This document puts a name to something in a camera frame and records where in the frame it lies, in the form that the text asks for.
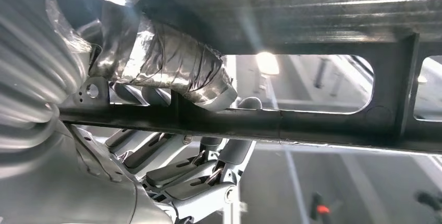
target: screw hole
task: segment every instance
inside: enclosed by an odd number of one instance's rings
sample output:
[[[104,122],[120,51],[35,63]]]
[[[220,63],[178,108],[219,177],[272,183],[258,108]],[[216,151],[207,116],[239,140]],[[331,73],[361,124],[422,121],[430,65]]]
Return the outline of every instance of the screw hole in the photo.
[[[95,84],[89,84],[86,87],[86,94],[90,98],[96,98],[98,96],[98,94],[99,94],[98,87]]]

